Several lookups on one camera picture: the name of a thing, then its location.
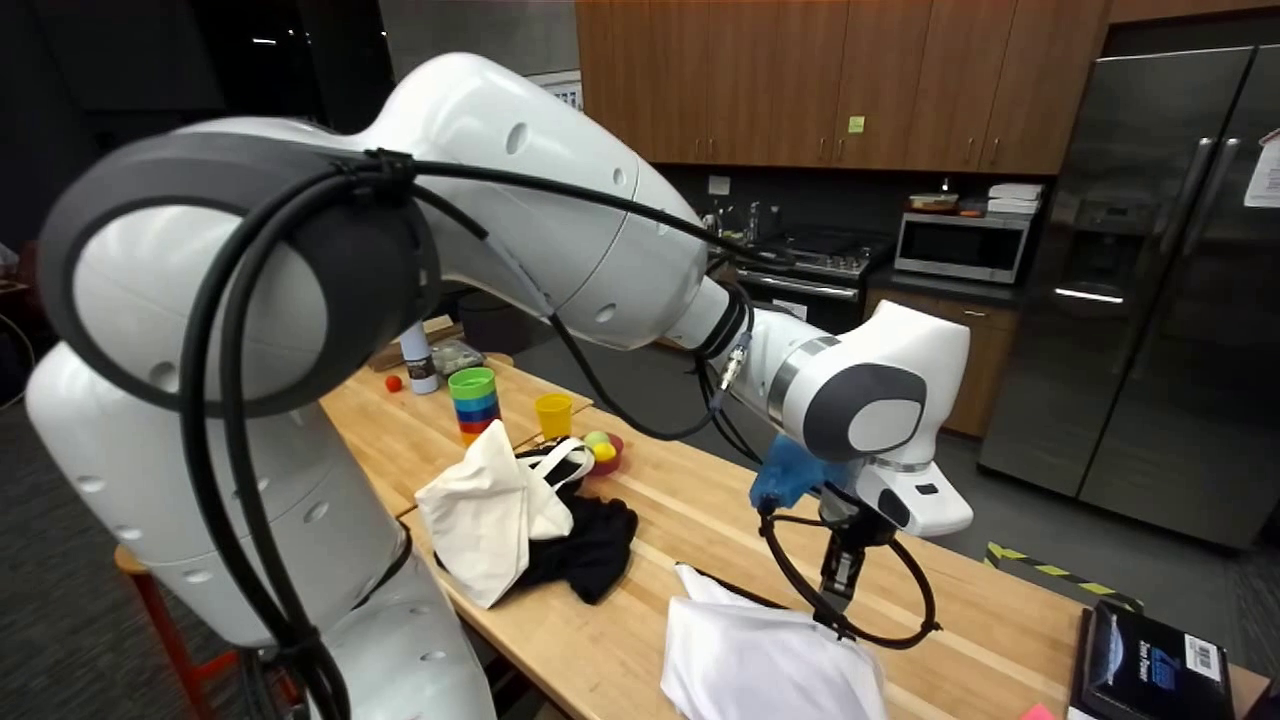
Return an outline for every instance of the stainless steel refrigerator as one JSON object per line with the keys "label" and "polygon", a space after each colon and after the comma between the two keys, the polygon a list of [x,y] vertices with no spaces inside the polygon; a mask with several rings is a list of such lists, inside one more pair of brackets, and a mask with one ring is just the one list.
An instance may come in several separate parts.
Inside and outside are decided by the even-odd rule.
{"label": "stainless steel refrigerator", "polygon": [[1097,61],[986,466],[1253,543],[1280,501],[1276,130],[1280,43]]}

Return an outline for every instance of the black device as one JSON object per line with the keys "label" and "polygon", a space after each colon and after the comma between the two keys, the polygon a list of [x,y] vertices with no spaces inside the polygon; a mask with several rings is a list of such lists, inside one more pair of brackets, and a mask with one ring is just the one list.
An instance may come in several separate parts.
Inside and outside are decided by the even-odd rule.
{"label": "black device", "polygon": [[1229,653],[1097,604],[1079,626],[1077,709],[1106,720],[1231,720]]}

